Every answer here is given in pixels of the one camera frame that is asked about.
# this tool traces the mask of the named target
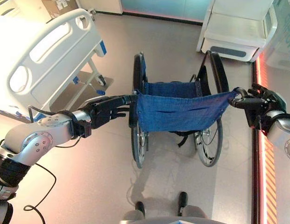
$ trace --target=wall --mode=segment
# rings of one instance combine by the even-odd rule
[[[211,0],[122,0],[123,11],[203,21]]]
[[[94,8],[96,11],[122,14],[120,0],[79,0],[84,9]]]
[[[51,19],[41,0],[14,0],[26,18],[39,22]]]

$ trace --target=bed wheel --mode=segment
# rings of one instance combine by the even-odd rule
[[[97,82],[98,82],[101,86],[105,86],[105,85],[106,85],[106,81],[105,81],[105,79],[103,78],[102,75],[97,76],[97,77],[96,77],[96,80],[97,80]]]
[[[91,14],[93,14],[93,15],[95,15],[95,14],[96,14],[96,11],[95,11],[95,9],[93,9],[93,8],[92,8],[92,9],[90,9],[90,10],[88,10],[88,12],[89,12],[89,13],[91,13]]]

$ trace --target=white bed rail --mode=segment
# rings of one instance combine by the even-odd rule
[[[54,39],[54,33],[59,29],[65,31],[67,27],[68,32]],[[40,43],[47,47],[38,56],[36,47],[40,47]],[[48,110],[50,102],[59,96],[94,53],[103,57],[106,50],[87,11],[76,9],[50,21],[6,74],[7,89],[4,92],[8,95],[5,97],[8,97],[9,105],[17,106],[21,113],[28,105]],[[11,78],[21,66],[27,71],[26,86],[21,91],[14,91]]]

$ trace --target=wheelchair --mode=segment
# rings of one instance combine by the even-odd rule
[[[206,58],[210,56],[217,93],[208,85]],[[149,150],[149,132],[168,131],[183,137],[182,146],[193,135],[195,148],[202,163],[212,167],[219,159],[223,127],[221,115],[229,100],[238,93],[229,91],[220,56],[207,51],[198,75],[189,83],[149,83],[146,63],[141,52],[134,56],[133,94],[137,100],[129,107],[131,147],[138,168],[142,168],[145,151]]]

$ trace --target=cardboard box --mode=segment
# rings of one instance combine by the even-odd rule
[[[78,8],[75,0],[42,0],[42,3],[52,18]]]

